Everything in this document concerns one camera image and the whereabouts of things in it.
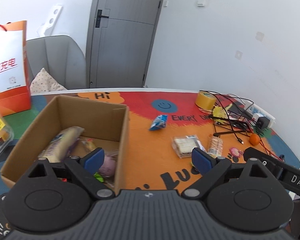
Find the biscuit roll pack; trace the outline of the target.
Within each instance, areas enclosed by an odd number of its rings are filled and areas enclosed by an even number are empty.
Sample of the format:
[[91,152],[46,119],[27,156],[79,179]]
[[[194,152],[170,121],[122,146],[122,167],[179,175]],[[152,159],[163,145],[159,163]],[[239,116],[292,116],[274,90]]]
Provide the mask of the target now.
[[211,136],[207,153],[213,158],[220,157],[223,152],[223,140],[219,137]]

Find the pink snack packet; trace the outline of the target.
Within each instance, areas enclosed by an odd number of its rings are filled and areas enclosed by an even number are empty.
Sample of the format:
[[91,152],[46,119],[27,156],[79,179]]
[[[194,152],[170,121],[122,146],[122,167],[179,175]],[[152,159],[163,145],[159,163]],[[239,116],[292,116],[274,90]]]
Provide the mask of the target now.
[[116,160],[107,155],[104,156],[104,162],[98,172],[103,177],[112,177],[116,170]]

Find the small cracker packet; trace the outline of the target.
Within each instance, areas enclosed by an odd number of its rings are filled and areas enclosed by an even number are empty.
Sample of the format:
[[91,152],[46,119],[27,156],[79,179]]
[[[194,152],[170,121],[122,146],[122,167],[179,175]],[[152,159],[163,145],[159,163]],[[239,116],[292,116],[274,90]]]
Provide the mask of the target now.
[[93,152],[95,149],[97,149],[97,146],[95,145],[93,139],[81,138],[81,143],[84,146],[86,154],[89,154],[90,152]]

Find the long white bread pack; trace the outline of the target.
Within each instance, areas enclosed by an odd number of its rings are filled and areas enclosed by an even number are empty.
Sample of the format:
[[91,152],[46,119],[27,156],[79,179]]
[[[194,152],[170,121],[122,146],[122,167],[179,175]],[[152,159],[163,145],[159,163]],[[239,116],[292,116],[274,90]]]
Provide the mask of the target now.
[[76,146],[84,128],[72,126],[60,131],[38,155],[39,158],[46,158],[50,163],[62,162]]

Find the clear sandwich pack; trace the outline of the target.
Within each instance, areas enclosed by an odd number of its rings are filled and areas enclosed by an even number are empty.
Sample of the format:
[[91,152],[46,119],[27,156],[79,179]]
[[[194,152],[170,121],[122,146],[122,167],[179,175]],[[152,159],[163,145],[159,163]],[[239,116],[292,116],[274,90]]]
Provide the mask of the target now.
[[172,139],[172,148],[179,158],[191,157],[194,148],[200,148],[202,151],[206,151],[196,135],[174,137]]

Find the small blue snack packet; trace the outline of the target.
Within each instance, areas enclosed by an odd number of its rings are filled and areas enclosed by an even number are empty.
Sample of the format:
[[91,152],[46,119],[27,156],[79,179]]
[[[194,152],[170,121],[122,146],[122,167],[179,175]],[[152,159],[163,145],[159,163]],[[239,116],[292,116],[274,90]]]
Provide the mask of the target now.
[[164,114],[163,114],[163,115],[157,116],[157,117],[153,120],[153,122],[152,122],[152,124],[151,124],[149,130],[150,130],[150,131],[157,131],[157,130],[159,130],[159,129],[165,128],[165,127],[166,127],[167,118],[168,118],[168,116],[167,116],[167,115],[164,115]]

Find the light green snack packet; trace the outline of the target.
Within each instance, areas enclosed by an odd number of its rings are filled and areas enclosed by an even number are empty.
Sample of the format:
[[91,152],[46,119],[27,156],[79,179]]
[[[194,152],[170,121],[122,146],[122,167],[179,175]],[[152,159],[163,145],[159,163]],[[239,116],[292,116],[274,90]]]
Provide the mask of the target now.
[[96,172],[94,174],[94,178],[97,179],[99,182],[104,183],[104,178],[99,173]]

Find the cardboard box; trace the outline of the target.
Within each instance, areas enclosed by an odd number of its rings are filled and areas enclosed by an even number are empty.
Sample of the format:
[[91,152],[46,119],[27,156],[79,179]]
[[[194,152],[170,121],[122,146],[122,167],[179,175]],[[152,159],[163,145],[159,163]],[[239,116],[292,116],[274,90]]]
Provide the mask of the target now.
[[55,96],[18,139],[1,168],[1,178],[12,188],[39,157],[52,163],[62,162],[69,155],[84,157],[90,151],[83,140],[89,138],[95,147],[114,156],[114,192],[118,193],[125,183],[122,162],[128,130],[126,105]]

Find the orange mandarin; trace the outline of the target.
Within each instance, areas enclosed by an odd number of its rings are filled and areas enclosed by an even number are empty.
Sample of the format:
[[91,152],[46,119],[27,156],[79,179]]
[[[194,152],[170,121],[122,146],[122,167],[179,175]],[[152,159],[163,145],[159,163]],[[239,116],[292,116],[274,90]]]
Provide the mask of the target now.
[[260,143],[261,139],[258,135],[256,134],[251,134],[250,138],[249,138],[249,142],[253,145],[256,146]]

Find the yellow plastic bag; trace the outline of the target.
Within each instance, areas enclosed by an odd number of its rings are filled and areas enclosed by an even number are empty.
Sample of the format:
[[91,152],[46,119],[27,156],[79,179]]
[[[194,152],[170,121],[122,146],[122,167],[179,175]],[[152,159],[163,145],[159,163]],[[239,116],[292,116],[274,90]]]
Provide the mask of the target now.
[[215,120],[215,122],[218,122],[220,124],[226,124],[226,122],[228,121],[228,110],[231,107],[232,103],[225,108],[223,106],[215,106],[212,109],[212,117]]

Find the black power adapter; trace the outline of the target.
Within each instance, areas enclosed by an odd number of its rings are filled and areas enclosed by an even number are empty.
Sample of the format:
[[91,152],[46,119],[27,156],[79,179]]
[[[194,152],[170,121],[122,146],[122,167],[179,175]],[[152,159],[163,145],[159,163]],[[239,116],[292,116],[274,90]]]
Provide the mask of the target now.
[[269,124],[270,120],[265,116],[259,117],[256,121],[256,127],[260,130],[266,129],[269,126]]

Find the yellow tape roll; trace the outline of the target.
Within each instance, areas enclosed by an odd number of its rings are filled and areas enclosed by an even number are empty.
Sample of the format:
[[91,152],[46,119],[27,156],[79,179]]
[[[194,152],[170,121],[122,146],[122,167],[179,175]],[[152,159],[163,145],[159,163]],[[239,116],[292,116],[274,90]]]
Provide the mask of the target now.
[[213,94],[201,90],[197,94],[195,104],[203,110],[211,111],[216,103],[216,100],[217,98]]

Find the orange white paper bag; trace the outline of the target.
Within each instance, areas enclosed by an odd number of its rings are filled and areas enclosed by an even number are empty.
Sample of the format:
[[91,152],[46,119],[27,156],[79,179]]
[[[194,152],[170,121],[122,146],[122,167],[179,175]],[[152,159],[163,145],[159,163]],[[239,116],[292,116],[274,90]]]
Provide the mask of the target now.
[[31,108],[26,56],[26,21],[0,25],[0,114]]

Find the grey door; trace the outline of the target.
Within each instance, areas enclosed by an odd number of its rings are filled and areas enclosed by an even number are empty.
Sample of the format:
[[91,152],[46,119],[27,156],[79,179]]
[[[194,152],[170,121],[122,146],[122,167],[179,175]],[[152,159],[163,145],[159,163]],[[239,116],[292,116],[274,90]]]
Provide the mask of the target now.
[[144,85],[160,9],[161,0],[93,0],[91,88]]

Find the pink pixel keychain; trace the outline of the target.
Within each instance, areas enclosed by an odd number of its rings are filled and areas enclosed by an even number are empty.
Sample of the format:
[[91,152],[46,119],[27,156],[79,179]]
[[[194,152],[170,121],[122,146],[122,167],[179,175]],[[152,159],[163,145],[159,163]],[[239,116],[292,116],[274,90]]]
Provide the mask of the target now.
[[236,158],[240,158],[243,155],[243,152],[235,147],[230,148],[229,151],[230,154]]

